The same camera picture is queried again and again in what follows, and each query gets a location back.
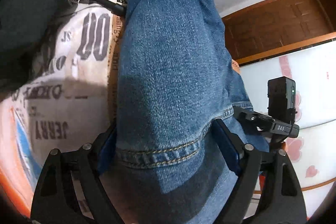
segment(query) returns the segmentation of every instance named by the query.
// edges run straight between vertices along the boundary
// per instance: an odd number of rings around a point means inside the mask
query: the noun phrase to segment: dark gray cloth
[[[66,0],[0,0],[0,91],[28,79],[31,56]]]

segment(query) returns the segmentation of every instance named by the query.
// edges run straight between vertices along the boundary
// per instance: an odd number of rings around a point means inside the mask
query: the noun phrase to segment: pant leg
[[[117,158],[140,224],[214,221],[236,176],[208,134],[211,121],[267,149],[245,135],[233,105],[252,108],[213,0],[128,0]]]

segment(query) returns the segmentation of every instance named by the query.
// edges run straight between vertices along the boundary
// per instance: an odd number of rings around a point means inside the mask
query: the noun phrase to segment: silver bolt
[[[282,155],[282,156],[286,156],[286,151],[283,150],[283,149],[280,149],[279,154]]]
[[[253,145],[247,143],[247,144],[245,144],[245,149],[249,150],[249,151],[252,151],[254,149],[254,147],[253,147]]]
[[[83,145],[84,150],[90,150],[91,147],[92,147],[92,144],[90,144],[90,143],[86,143],[86,144]]]
[[[58,153],[58,149],[57,148],[54,148],[50,151],[50,155],[56,155]]]

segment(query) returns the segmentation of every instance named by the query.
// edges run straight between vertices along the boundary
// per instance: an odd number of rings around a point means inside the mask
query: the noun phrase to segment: brown wooden door
[[[332,32],[316,0],[266,0],[222,20],[233,59]]]

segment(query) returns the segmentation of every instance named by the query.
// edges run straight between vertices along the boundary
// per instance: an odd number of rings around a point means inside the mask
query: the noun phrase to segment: blue denim jeans
[[[209,132],[212,120],[268,149],[232,106],[252,109],[214,1],[128,0],[116,155],[138,223],[213,223],[237,177]]]

